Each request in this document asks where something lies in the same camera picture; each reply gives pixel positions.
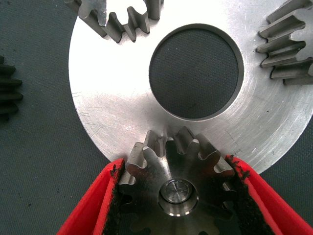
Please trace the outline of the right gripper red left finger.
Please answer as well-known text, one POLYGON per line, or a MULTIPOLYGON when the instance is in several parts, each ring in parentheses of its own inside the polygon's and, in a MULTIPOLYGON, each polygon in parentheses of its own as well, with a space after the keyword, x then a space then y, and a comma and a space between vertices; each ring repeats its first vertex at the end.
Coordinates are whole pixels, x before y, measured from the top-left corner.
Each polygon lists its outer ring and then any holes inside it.
POLYGON ((109 228, 114 192, 124 171, 122 158, 106 165, 66 219, 59 235, 102 235, 109 228))

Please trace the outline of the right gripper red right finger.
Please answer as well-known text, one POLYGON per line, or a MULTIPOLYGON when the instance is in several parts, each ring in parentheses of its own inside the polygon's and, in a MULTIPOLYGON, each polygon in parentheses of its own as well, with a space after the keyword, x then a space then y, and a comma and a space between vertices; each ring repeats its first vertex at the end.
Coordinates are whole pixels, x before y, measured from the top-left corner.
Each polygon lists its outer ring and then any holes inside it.
POLYGON ((311 235, 313 228, 246 162, 227 155, 235 170, 235 212, 243 235, 311 235))

